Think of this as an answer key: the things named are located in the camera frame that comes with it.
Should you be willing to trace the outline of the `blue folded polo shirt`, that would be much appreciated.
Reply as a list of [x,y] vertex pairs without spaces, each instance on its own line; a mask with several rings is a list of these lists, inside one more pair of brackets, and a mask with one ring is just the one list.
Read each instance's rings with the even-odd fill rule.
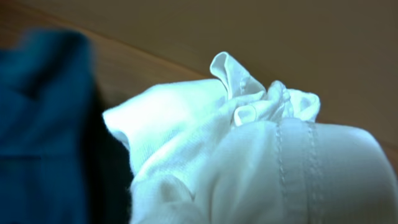
[[1,50],[1,222],[87,223],[81,162],[94,97],[91,45],[30,31]]

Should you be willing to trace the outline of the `white printed t-shirt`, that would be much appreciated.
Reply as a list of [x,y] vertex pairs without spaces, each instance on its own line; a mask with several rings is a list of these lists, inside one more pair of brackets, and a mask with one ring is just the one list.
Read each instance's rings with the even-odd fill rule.
[[316,94],[265,88],[229,53],[206,80],[108,109],[129,153],[131,223],[397,222],[397,177],[367,131],[316,122]]

